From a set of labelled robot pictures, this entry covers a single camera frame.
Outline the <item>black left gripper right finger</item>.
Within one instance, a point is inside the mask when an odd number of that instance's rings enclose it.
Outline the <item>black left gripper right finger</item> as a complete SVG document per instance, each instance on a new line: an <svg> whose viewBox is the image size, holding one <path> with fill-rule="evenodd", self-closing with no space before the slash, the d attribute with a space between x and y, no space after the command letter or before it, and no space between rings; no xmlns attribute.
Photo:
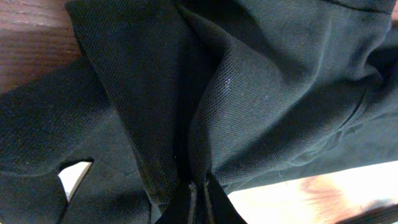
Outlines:
<svg viewBox="0 0 398 224"><path fill-rule="evenodd" d="M205 221L208 224L247 224L236 211L217 179L208 174L204 183Z"/></svg>

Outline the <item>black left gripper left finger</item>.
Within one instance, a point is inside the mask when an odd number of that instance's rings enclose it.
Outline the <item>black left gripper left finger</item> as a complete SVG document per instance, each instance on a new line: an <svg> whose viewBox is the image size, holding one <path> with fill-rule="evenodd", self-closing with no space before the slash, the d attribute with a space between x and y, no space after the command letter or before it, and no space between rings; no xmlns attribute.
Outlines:
<svg viewBox="0 0 398 224"><path fill-rule="evenodd" d="M167 209L155 224L194 224L196 207L196 185L193 182L181 182Z"/></svg>

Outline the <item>black t-shirt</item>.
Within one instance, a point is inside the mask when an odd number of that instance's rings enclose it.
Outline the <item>black t-shirt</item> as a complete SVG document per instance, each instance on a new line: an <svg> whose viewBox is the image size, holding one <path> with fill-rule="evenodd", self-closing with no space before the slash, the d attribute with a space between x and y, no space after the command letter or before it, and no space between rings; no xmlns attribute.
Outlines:
<svg viewBox="0 0 398 224"><path fill-rule="evenodd" d="M394 1L70 1L81 57L1 95L2 223L156 223L397 159Z"/></svg>

